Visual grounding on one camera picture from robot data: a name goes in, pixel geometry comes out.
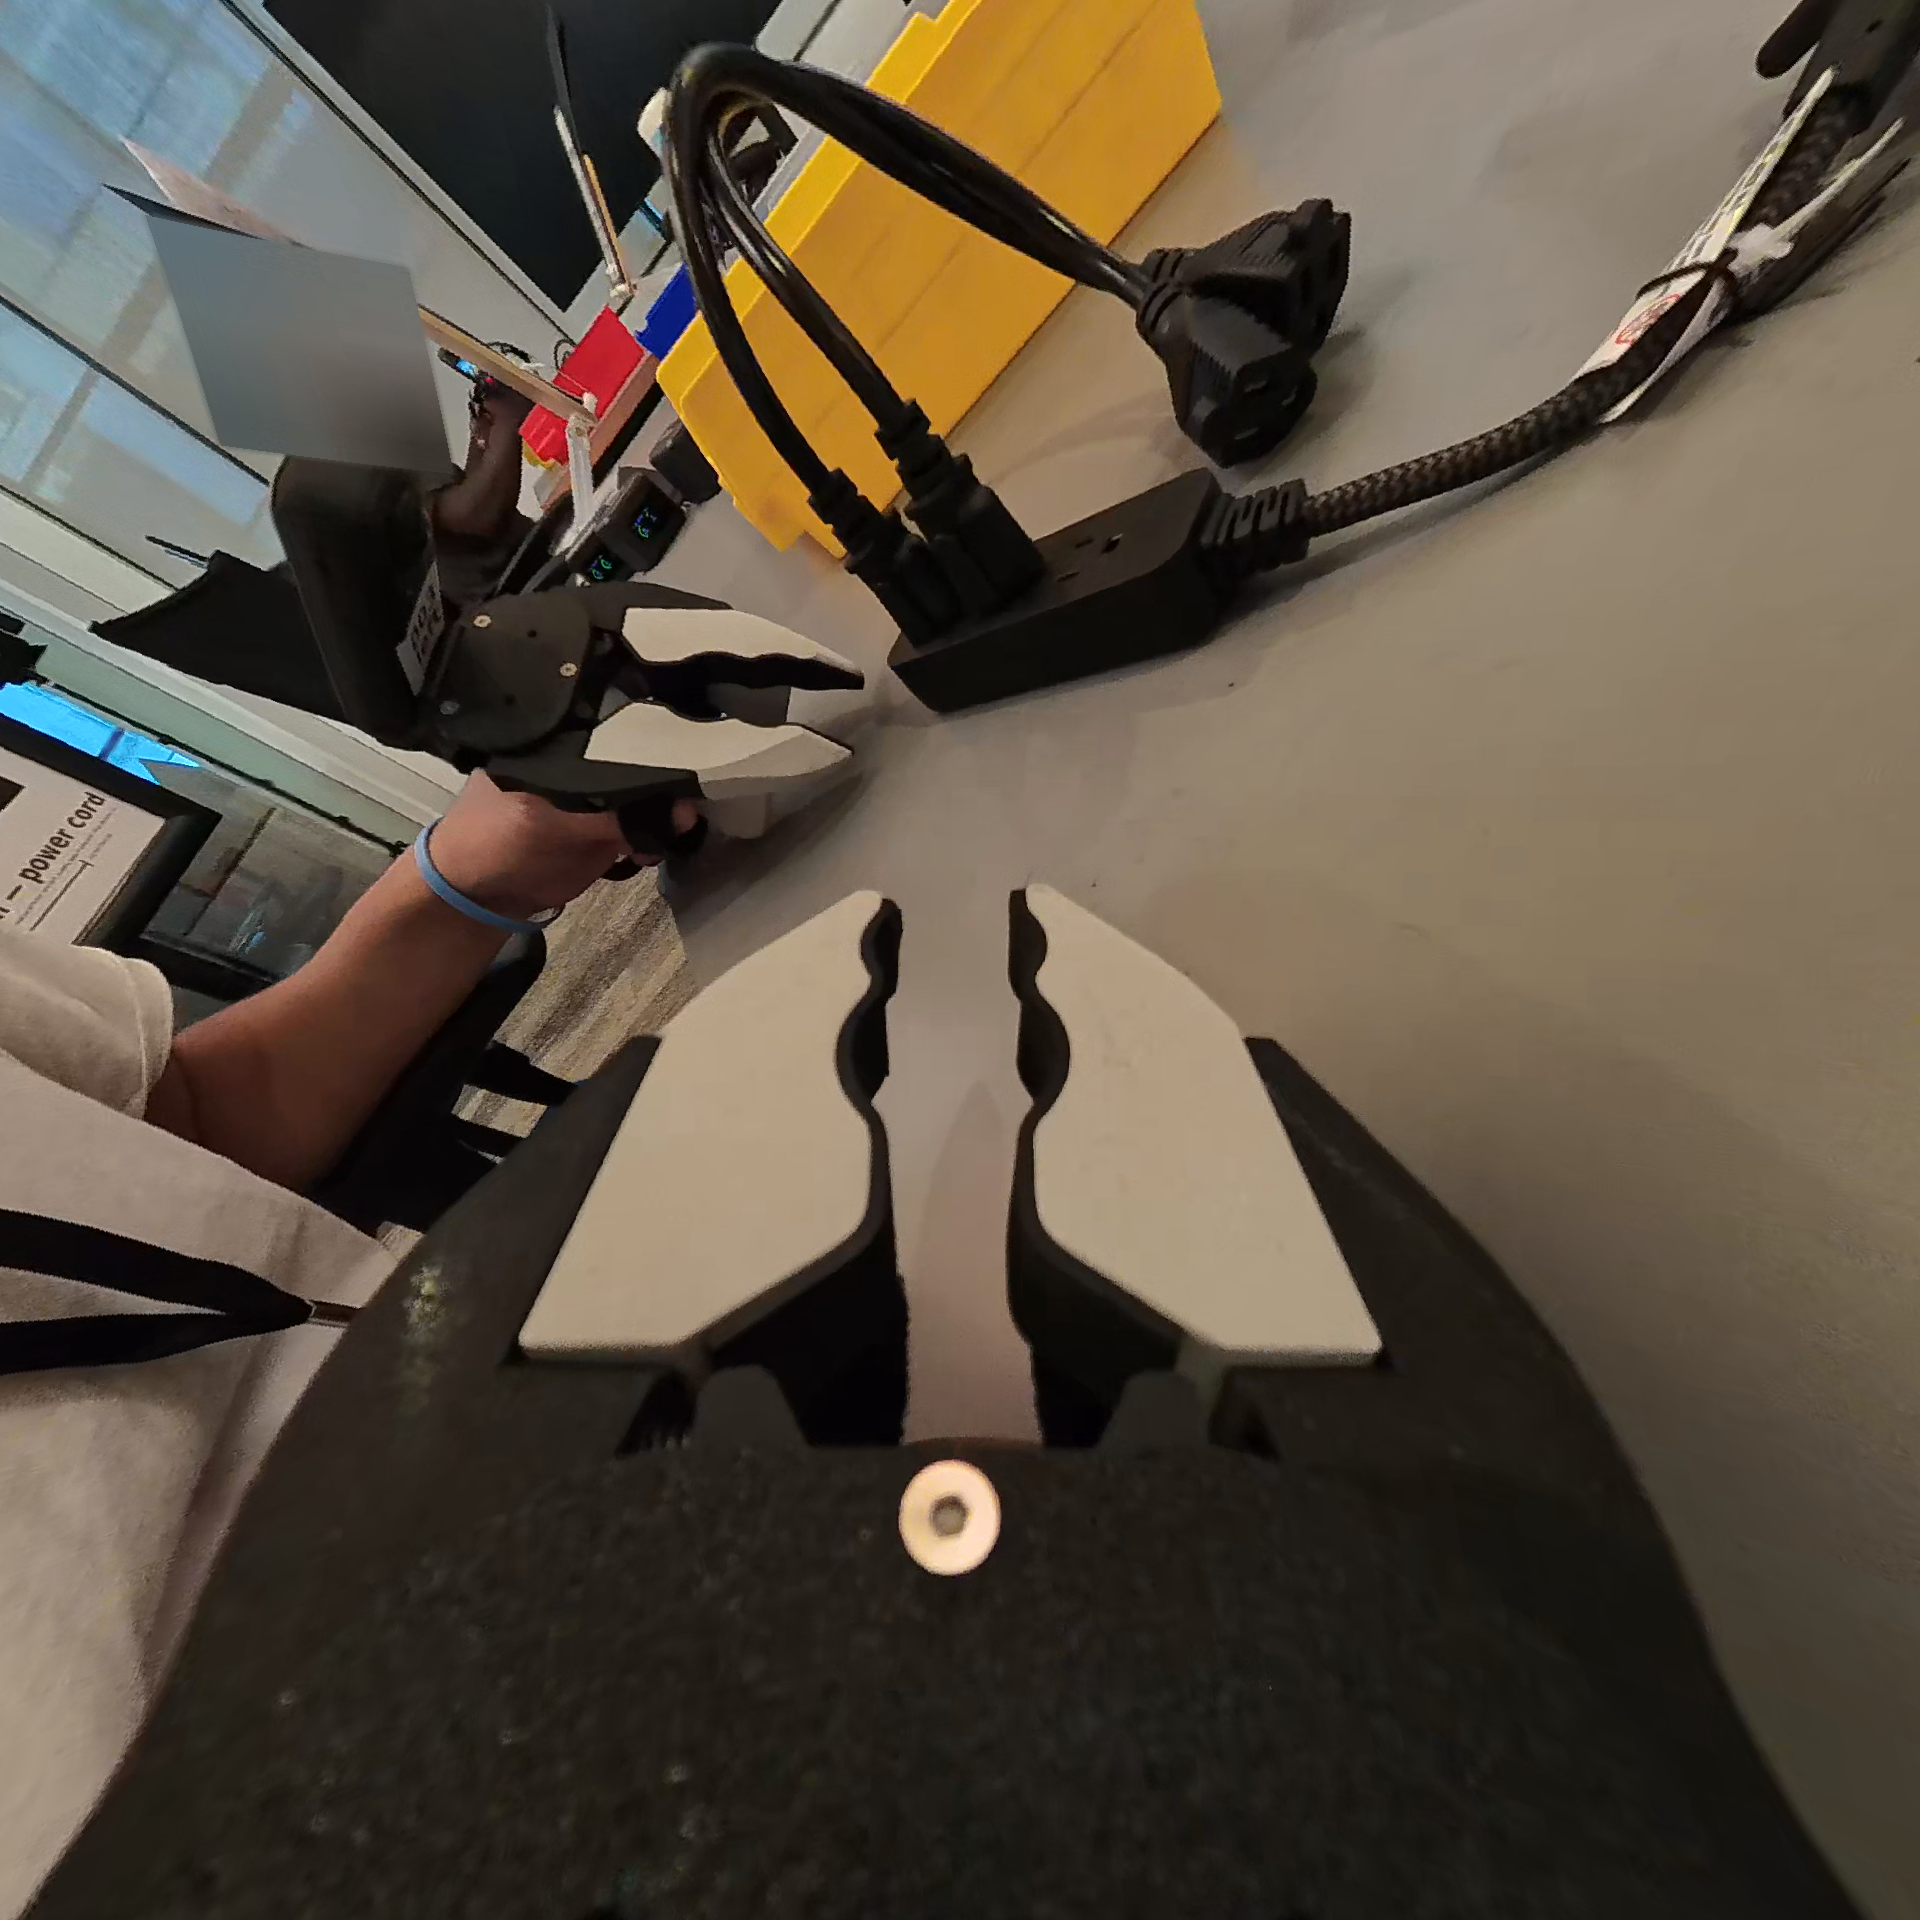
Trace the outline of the person's white t-shirt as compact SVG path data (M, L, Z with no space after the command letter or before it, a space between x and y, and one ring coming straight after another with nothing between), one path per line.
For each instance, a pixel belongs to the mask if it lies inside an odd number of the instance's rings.
M3 1213L366 1305L393 1255L144 1117L174 998L131 958L3 931ZM220 1534L328 1332L3 1380L3 1917L148 1715Z

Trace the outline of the person's left hand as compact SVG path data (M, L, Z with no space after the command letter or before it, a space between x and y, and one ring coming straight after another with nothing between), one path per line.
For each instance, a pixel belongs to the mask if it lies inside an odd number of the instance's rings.
M468 773L436 819L432 862L468 898L515 917L567 907L601 878L625 878L689 849L703 820L693 801L669 804L665 849L633 849L609 811L567 811Z

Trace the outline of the red plastic bin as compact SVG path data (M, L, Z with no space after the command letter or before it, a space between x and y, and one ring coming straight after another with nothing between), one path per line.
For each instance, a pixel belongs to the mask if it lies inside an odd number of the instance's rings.
M656 370L656 357L645 354L633 326L605 305L549 382L568 397L591 397L599 424L625 424L656 384ZM542 468L567 462L567 417L553 406L536 405L518 438L525 462Z

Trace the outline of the black framed sign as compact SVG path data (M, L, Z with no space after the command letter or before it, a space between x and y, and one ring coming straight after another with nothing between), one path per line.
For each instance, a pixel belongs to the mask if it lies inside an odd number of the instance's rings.
M129 954L220 811L3 717L3 924Z

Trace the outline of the blue wristband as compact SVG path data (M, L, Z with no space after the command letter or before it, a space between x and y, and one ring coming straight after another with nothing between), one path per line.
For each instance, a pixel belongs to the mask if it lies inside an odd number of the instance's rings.
M493 913L493 907L488 907L488 904L481 904L481 901L468 898L468 897L464 897L458 887L452 887L452 882L443 877L443 869L432 862L429 839L432 839L432 827L436 827L436 823L438 823L438 820L429 820L429 823L424 823L424 827L416 832L416 837L414 837L414 843L409 843L409 860L414 860L414 869L416 869L421 882L428 887L428 893L429 893L429 897L432 897L438 904L446 904L452 914L464 917L468 924L488 927L488 931L493 931L493 935L501 935L501 938L512 938L512 942L532 938L532 935L541 935L546 924L553 924L553 921L559 917L559 913L561 913L561 907L546 907L546 913L536 913L536 914L530 914L530 917L515 917L515 914L501 914L501 913Z

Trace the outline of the black photo umbrella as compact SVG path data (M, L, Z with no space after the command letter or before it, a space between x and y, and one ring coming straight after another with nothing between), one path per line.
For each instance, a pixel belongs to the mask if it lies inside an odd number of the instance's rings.
M424 747L421 699L396 665L403 587L424 568L373 557L262 568L211 557L198 582L90 634L187 678Z

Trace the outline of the black power strip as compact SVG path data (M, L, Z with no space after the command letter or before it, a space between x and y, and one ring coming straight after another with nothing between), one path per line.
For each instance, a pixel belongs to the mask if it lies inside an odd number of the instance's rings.
M1045 576L1022 601L926 643L898 638L891 675L953 715L1204 643L1231 605L1202 552L1224 499L1213 468L1188 468L1040 538Z

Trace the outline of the grey desk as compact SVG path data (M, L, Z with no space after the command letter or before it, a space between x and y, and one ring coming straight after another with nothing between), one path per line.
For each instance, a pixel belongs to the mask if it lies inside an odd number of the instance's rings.
M1534 405L1778 121L1789 3L1200 3L1213 134L1126 233L1330 198L1347 482ZM661 576L862 658L865 775L674 898L701 981L905 914L882 1092L913 1435L1024 1435L1004 898L1278 1038L1499 1262L1626 1441L1855 1902L1917 1917L1917 162L1544 468L1317 545L1202 651L926 717L727 502Z

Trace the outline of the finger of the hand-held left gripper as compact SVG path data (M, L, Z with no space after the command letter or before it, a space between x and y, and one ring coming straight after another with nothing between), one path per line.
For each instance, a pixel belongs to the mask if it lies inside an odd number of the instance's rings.
M727 839L760 839L850 779L853 751L788 722L612 717L587 734L585 766L612 781L629 839L682 839L679 804Z
M615 619L612 685L599 715L653 704L669 715L786 715L794 691L862 691L860 665L769 619L721 605L637 605Z

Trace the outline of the white warning label tag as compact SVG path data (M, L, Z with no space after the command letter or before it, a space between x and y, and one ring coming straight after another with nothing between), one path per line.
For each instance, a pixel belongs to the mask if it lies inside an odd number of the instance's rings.
M1879 211L1908 167L1914 128L1908 113L1884 113L1844 134L1843 117L1843 89L1826 68L1664 272L1646 279L1577 373L1602 397L1600 428L1642 406L1712 332L1783 301Z

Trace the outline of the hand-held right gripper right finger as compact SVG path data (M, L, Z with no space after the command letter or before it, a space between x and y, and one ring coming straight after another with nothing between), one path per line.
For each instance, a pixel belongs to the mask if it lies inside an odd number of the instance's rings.
M1360 1297L1241 1026L1054 887L1008 897L1027 1112L1008 1314L1045 1445L1096 1445L1135 1380L1213 1418L1238 1373L1371 1372Z

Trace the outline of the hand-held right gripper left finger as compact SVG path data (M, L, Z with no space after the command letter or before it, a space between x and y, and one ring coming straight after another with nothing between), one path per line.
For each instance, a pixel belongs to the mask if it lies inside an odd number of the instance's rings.
M850 893L660 1038L518 1332L689 1387L760 1366L809 1441L898 1441L905 1282L876 1092L903 917Z

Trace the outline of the black monitor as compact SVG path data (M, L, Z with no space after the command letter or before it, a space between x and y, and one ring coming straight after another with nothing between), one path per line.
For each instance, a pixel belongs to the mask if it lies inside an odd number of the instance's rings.
M267 3L267 16L409 162L567 307L601 265L556 128L546 16L612 213L660 188L637 121L689 48L751 41L776 3Z

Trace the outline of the person's left forearm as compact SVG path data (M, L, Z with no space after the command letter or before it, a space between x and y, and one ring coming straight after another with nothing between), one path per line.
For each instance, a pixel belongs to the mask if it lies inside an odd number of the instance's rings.
M289 981L190 1026L144 1122L283 1189L327 1177L503 949L402 857Z

